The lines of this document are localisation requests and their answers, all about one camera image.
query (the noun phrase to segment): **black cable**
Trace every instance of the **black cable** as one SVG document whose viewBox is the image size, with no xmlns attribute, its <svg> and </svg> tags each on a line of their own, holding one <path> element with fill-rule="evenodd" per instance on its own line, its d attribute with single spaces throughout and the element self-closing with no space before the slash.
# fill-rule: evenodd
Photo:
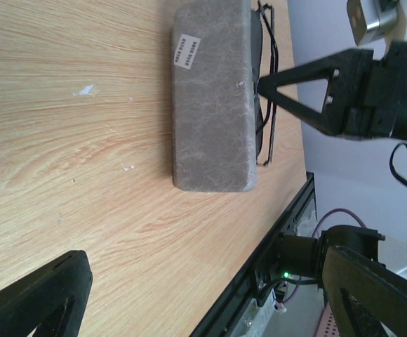
<svg viewBox="0 0 407 337">
<path fill-rule="evenodd" d="M 257 127 L 257 130 L 256 130 L 256 133 L 257 133 L 257 134 L 258 134 L 259 132 L 261 132 L 262 129 L 265 128 L 267 122 L 269 121 L 269 116 L 270 116 L 270 114 L 271 114 L 270 110 L 267 110 L 266 117 L 265 117 L 264 121 L 261 123 L 261 125 L 260 125 L 259 127 Z"/>
<path fill-rule="evenodd" d="M 279 279 L 273 279 L 271 282 L 266 284 L 266 286 L 261 289 L 260 293 L 258 294 L 258 298 L 263 298 L 267 293 L 269 293 L 273 288 L 275 288 L 282 282 L 288 282 L 291 284 L 295 284 L 296 286 L 308 286 L 310 284 L 319 283 L 317 279 L 287 279 L 285 277 L 280 277 Z"/>
<path fill-rule="evenodd" d="M 394 150 L 392 151 L 391 157 L 389 159 L 389 168 L 391 170 L 392 175 L 394 176 L 394 178 L 396 178 L 400 183 L 402 183 L 403 185 L 405 185 L 407 187 L 407 180 L 405 178 L 403 178 L 401 176 L 400 173 L 398 173 L 394 167 L 394 155 L 395 152 L 398 150 L 399 147 L 401 147 L 402 145 L 407 146 L 407 143 L 399 143 L 396 145 L 396 147 L 394 148 Z"/>
<path fill-rule="evenodd" d="M 266 13 L 265 13 L 265 8 L 267 8 L 267 9 L 269 9 L 271 11 L 271 24 L 269 24 L 269 20 L 267 19 L 267 16 L 266 16 Z M 269 33 L 270 38 L 271 38 L 271 62 L 272 61 L 278 62 L 279 48 L 278 48 L 278 46 L 276 44 L 276 41 L 275 41 L 274 7 L 269 6 L 269 5 L 261 6 L 259 8 L 259 11 L 260 11 L 260 14 L 262 16 L 262 19 L 265 21 L 267 32 Z M 271 66 L 272 74 L 274 73 L 274 70 L 275 70 L 274 68 L 275 68 L 275 66 L 273 66 L 273 67 Z"/>
</svg>

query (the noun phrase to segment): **black metal frame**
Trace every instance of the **black metal frame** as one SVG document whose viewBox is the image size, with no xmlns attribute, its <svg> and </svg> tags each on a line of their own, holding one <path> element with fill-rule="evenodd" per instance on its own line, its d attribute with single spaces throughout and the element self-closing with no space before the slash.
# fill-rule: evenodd
<svg viewBox="0 0 407 337">
<path fill-rule="evenodd" d="M 252 298 L 260 293 L 260 282 L 267 283 L 273 278 L 270 273 L 276 270 L 279 234 L 293 234 L 295 224 L 313 199 L 314 177 L 310 173 L 302 189 L 197 325 L 192 337 L 229 336 Z"/>
<path fill-rule="evenodd" d="M 93 276 L 84 251 L 69 251 L 0 291 L 0 336 L 77 336 Z"/>
<path fill-rule="evenodd" d="M 323 285 L 341 336 L 407 336 L 407 280 L 345 246 L 330 246 Z"/>
</svg>

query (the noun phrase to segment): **wire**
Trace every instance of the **wire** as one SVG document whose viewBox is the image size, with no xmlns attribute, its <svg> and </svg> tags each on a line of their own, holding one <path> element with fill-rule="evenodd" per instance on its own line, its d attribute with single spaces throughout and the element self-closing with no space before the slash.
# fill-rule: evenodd
<svg viewBox="0 0 407 337">
<path fill-rule="evenodd" d="M 346 213 L 349 216 L 351 216 L 353 219 L 355 219 L 355 221 L 358 223 L 359 227 L 367 228 L 366 224 L 360 219 L 360 217 L 358 217 L 358 215 L 356 215 L 349 209 L 338 208 L 338 209 L 332 209 L 331 211 L 329 211 L 326 215 L 324 215 L 322 217 L 322 219 L 317 223 L 316 228 L 314 228 L 314 231 L 313 231 L 313 234 L 311 235 L 311 237 L 314 237 L 314 235 L 316 235 L 317 231 L 322 226 L 322 224 L 325 222 L 325 220 L 327 220 L 327 218 L 329 216 L 331 216 L 335 213 Z"/>
<path fill-rule="evenodd" d="M 261 289 L 261 292 L 259 293 L 259 298 L 262 298 L 264 295 L 269 293 L 275 286 L 282 282 L 288 282 L 291 284 L 295 284 L 297 286 L 307 286 L 310 284 L 318 284 L 319 281 L 317 279 L 287 279 L 285 277 L 281 277 L 279 279 L 273 279 L 271 282 L 269 282 L 263 289 Z"/>
<path fill-rule="evenodd" d="M 349 216 L 351 216 L 353 219 L 355 219 L 355 221 L 358 223 L 359 227 L 361 228 L 367 228 L 366 224 L 360 219 L 360 217 L 358 217 L 358 215 L 356 215 L 354 212 L 350 211 L 349 209 L 343 209 L 343 208 L 338 208 L 338 209 L 332 209 L 331 211 L 329 211 L 326 215 L 324 215 L 321 220 L 319 220 L 319 222 L 317 223 L 316 227 L 314 228 L 313 234 L 311 235 L 311 237 L 314 237 L 314 235 L 316 235 L 317 231 L 320 229 L 320 227 L 323 225 L 323 223 L 325 222 L 325 220 L 327 220 L 328 217 L 330 217 L 331 215 L 335 214 L 335 213 L 346 213 Z M 306 280 L 302 280 L 302 277 L 299 277 L 298 280 L 294 280 L 294 279 L 285 279 L 285 282 L 289 282 L 291 284 L 295 284 L 296 287 L 294 288 L 293 292 L 291 293 L 291 295 L 282 302 L 282 304 L 287 304 L 290 300 L 292 300 L 294 298 L 294 296 L 297 293 L 297 289 L 299 288 L 299 286 L 302 286 L 304 284 L 300 283 Z"/>
<path fill-rule="evenodd" d="M 395 152 L 398 150 L 399 147 L 401 147 L 402 145 L 407 146 L 407 143 L 399 143 L 395 146 L 394 150 L 392 151 L 391 157 L 389 158 L 389 168 L 391 170 L 392 175 L 394 176 L 394 178 L 396 178 L 400 183 L 402 183 L 403 185 L 405 185 L 407 187 L 407 180 L 405 178 L 403 178 L 401 176 L 400 173 L 398 173 L 395 169 L 394 166 L 394 155 Z"/>
</svg>

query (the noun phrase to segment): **wood grain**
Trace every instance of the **wood grain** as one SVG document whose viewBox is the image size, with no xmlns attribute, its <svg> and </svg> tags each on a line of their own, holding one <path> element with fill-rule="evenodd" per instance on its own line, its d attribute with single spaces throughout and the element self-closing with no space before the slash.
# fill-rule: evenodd
<svg viewBox="0 0 407 337">
<path fill-rule="evenodd" d="M 0 289 L 85 250 L 81 336 L 188 336 L 305 181 L 300 123 L 280 111 L 254 191 L 174 188 L 170 32 L 183 2 L 0 0 Z M 287 68 L 287 3 L 273 2 Z"/>
</svg>

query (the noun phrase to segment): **white paper spot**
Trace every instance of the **white paper spot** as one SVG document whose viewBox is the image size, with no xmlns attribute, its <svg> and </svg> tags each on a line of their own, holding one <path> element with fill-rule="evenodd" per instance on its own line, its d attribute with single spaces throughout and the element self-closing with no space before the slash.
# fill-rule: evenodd
<svg viewBox="0 0 407 337">
<path fill-rule="evenodd" d="M 108 125 L 104 124 L 111 132 L 115 132 L 116 134 L 119 135 L 119 132 L 116 130 L 113 130 L 112 128 L 110 128 Z"/>
<path fill-rule="evenodd" d="M 182 34 L 175 50 L 174 65 L 190 70 L 200 43 L 200 38 Z"/>
<path fill-rule="evenodd" d="M 121 166 L 122 166 L 122 169 L 124 170 L 124 172 L 127 172 L 128 170 L 133 170 L 134 168 L 135 168 L 135 166 L 134 165 L 132 165 L 132 166 L 130 166 L 130 167 L 125 167 L 124 166 L 124 163 L 122 162 L 122 160 L 119 160 L 120 162 L 121 162 Z"/>
<path fill-rule="evenodd" d="M 82 90 L 73 93 L 72 95 L 74 96 L 78 96 L 78 95 L 89 95 L 89 96 L 96 96 L 99 93 L 98 88 L 96 88 L 96 86 L 94 84 L 91 84 L 89 86 L 86 86 L 85 88 L 83 88 Z"/>
</svg>

